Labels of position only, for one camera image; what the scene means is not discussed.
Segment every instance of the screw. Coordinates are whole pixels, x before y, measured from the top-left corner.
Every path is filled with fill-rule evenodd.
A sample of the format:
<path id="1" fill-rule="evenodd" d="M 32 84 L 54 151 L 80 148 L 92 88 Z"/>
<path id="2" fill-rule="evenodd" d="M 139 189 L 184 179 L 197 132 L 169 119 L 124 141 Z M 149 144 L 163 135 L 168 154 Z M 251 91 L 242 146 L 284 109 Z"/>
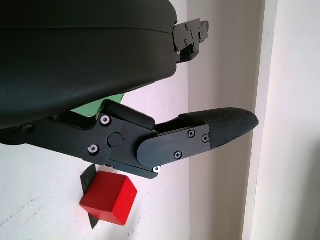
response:
<path id="1" fill-rule="evenodd" d="M 111 119 L 109 116 L 107 115 L 103 115 L 101 118 L 100 118 L 100 123 L 102 125 L 108 125 L 109 123 L 111 122 Z"/>
<path id="2" fill-rule="evenodd" d="M 88 146 L 87 150 L 89 155 L 91 156 L 97 155 L 99 153 L 99 147 L 95 144 L 91 144 L 90 146 Z"/>
<path id="3" fill-rule="evenodd" d="M 204 143 L 209 142 L 209 136 L 207 134 L 202 136 L 202 142 L 204 142 Z"/>
<path id="4" fill-rule="evenodd" d="M 160 166 L 156 166 L 156 167 L 154 167 L 153 169 L 152 169 L 152 171 L 154 172 L 154 173 L 159 173 L 160 172 L 160 170 L 161 170 L 161 167 Z"/>
<path id="5" fill-rule="evenodd" d="M 188 138 L 192 139 L 196 135 L 195 130 L 191 129 L 188 131 Z"/>
<path id="6" fill-rule="evenodd" d="M 179 160 L 182 157 L 182 152 L 176 151 L 173 156 L 174 156 L 174 159 Z"/>

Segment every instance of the black metal bracket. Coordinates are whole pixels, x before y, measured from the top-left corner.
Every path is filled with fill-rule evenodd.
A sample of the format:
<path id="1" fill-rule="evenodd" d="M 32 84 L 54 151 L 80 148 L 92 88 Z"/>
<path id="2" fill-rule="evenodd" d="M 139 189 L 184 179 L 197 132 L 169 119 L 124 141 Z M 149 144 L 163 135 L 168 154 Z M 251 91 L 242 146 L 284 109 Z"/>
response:
<path id="1" fill-rule="evenodd" d="M 202 139 L 208 133 L 208 125 L 192 126 L 179 118 L 155 125 L 151 117 L 106 100 L 94 117 L 69 111 L 0 130 L 0 139 L 153 179 L 157 167 L 209 151 Z"/>
<path id="2" fill-rule="evenodd" d="M 137 159 L 142 166 L 154 168 L 210 151 L 209 137 L 204 139 L 208 134 L 208 125 L 159 134 L 139 146 Z"/>
<path id="3" fill-rule="evenodd" d="M 209 22 L 196 19 L 173 27 L 177 63 L 193 60 L 199 54 L 200 43 L 208 38 Z"/>

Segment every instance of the red wooden cube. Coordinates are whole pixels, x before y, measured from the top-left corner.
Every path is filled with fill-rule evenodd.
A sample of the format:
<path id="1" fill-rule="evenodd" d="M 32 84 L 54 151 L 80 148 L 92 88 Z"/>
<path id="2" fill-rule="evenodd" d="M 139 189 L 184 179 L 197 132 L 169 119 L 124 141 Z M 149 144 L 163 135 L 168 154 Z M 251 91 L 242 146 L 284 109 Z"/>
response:
<path id="1" fill-rule="evenodd" d="M 80 205 L 96 219 L 124 226 L 136 195 L 127 176 L 98 171 Z"/>

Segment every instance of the black plastic tab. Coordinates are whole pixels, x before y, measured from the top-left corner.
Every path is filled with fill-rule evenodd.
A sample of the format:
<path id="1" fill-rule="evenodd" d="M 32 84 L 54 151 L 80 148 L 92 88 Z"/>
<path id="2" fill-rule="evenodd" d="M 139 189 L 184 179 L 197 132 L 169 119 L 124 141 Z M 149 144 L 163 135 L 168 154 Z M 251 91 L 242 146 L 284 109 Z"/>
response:
<path id="1" fill-rule="evenodd" d="M 126 120 L 132 124 L 138 125 L 145 129 L 153 130 L 156 122 L 152 117 L 149 117 L 141 112 L 138 112 L 130 107 L 124 106 L 112 100 L 104 100 L 101 105 L 102 111 L 110 116 Z"/>

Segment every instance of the green panel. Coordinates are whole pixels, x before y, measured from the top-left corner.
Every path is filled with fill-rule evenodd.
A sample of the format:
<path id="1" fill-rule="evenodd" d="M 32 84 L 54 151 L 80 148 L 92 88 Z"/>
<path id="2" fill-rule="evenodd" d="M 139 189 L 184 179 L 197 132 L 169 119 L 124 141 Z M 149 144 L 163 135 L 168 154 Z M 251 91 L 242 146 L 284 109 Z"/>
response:
<path id="1" fill-rule="evenodd" d="M 87 117 L 92 117 L 94 115 L 96 115 L 98 109 L 100 108 L 102 102 L 105 99 L 110 99 L 112 101 L 115 101 L 117 103 L 121 103 L 122 98 L 124 97 L 124 94 L 120 94 L 120 95 L 115 95 L 115 96 L 110 96 L 98 101 L 94 101 L 91 103 L 88 103 L 86 105 L 83 105 L 81 107 L 78 107 L 74 110 L 72 110 L 73 112 L 77 113 L 77 114 L 81 114 L 83 116 L 87 116 Z"/>

